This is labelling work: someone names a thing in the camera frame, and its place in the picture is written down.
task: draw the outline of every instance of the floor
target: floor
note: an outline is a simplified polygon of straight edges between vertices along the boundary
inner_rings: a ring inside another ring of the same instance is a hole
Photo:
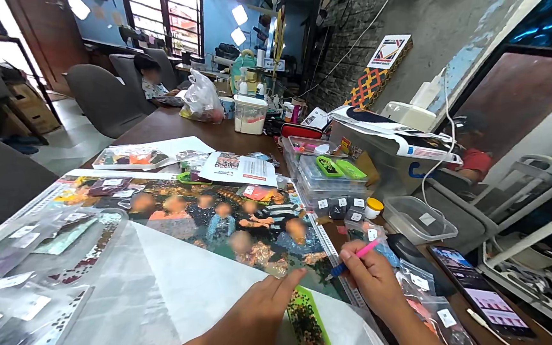
[[[48,170],[64,175],[78,168],[89,158],[109,146],[114,139],[98,132],[89,120],[82,115],[80,107],[73,99],[53,102],[63,127],[46,134],[50,145],[38,146],[38,153],[31,155]]]

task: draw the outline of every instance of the white cable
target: white cable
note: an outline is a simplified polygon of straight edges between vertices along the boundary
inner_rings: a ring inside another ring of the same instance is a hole
[[[427,197],[425,196],[425,180],[427,179],[427,177],[433,173],[434,170],[436,170],[436,168],[438,168],[440,166],[440,164],[442,164],[442,162],[444,162],[448,157],[451,156],[451,153],[453,152],[453,149],[455,148],[455,122],[453,122],[453,119],[451,118],[451,115],[449,114],[449,95],[447,93],[447,70],[449,69],[449,66],[447,65],[446,68],[444,68],[444,75],[442,75],[442,83],[444,84],[444,102],[445,102],[445,109],[446,109],[446,114],[447,114],[447,119],[450,121],[451,123],[451,136],[453,138],[453,142],[451,143],[451,148],[448,150],[448,153],[446,155],[444,155],[440,161],[438,163],[436,163],[436,165],[433,166],[433,168],[431,168],[429,171],[427,171],[425,173],[425,176],[423,177],[423,180],[421,181],[421,191],[423,192],[423,202],[425,202],[425,205],[427,205],[429,208],[431,208],[432,210],[438,212],[439,214],[442,215],[442,217],[444,217],[444,214],[438,210],[438,209],[435,209],[433,207],[431,207],[431,205],[429,203],[427,203]]]
[[[338,67],[338,65],[342,62],[342,60],[344,60],[345,57],[347,57],[349,55],[349,53],[353,50],[353,48],[355,48],[355,45],[359,42],[359,40],[361,39],[361,36],[363,36],[365,34],[365,32],[367,30],[370,29],[370,27],[372,26],[372,24],[374,24],[374,21],[376,21],[376,19],[378,19],[380,13],[383,12],[383,9],[385,9],[385,6],[387,6],[387,4],[389,3],[389,0],[385,1],[385,3],[383,4],[383,7],[380,7],[380,11],[378,13],[376,13],[376,16],[374,17],[374,19],[372,19],[372,23],[370,23],[370,25],[367,26],[367,28],[361,33],[361,35],[359,35],[359,37],[357,38],[357,40],[355,41],[355,43],[353,43],[353,45],[351,46],[351,48],[349,49],[349,51],[347,51],[346,54],[344,54],[344,56],[342,57],[342,59],[340,59],[340,61],[338,61],[337,64],[335,64],[335,66],[331,69],[331,71],[329,71],[329,73],[327,73],[327,75],[323,78],[323,79],[326,79],[328,76],[331,75],[331,73],[333,72],[333,70]],[[316,84],[314,87],[310,88],[310,90],[307,90],[306,92],[304,92],[303,94],[297,96],[297,97],[302,97],[303,95],[307,94],[308,92],[314,90],[318,85],[320,85],[321,83],[318,83]]]
[[[489,330],[489,332],[493,333],[493,335],[495,335],[495,337],[497,339],[499,339],[503,344],[506,344],[506,345],[510,345],[508,342],[506,342],[501,336],[500,334],[497,334],[497,332],[495,332],[494,330],[491,329],[491,327],[489,327],[489,325],[487,325],[487,323],[485,322],[485,320],[483,320],[483,318],[481,318],[477,313],[473,312],[471,309],[468,309],[467,310],[468,314],[470,314],[470,316],[474,319],[474,321],[478,322],[480,326],[483,326],[485,328],[487,328]]]

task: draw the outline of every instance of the small jar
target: small jar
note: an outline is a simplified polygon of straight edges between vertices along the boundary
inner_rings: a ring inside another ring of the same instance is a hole
[[[376,219],[384,208],[385,206],[379,200],[368,198],[365,202],[365,217],[367,219]]]

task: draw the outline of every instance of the hand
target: hand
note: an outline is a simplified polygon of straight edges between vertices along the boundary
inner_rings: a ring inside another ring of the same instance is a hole
[[[359,239],[342,246],[340,258],[349,268],[342,275],[353,288],[359,288],[370,309],[383,320],[393,314],[395,307],[410,309],[387,258],[374,250],[361,258],[355,255],[365,246]]]
[[[293,289],[305,274],[299,268],[280,279],[270,275],[254,283],[216,325],[187,345],[274,344]]]
[[[165,96],[175,96],[175,95],[178,95],[178,92],[180,92],[180,90],[178,90],[177,88],[175,88],[175,89],[173,89],[172,91],[166,93]]]

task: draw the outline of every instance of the door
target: door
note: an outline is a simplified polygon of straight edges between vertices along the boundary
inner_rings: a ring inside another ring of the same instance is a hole
[[[50,88],[71,95],[63,73],[89,58],[67,0],[6,1]]]

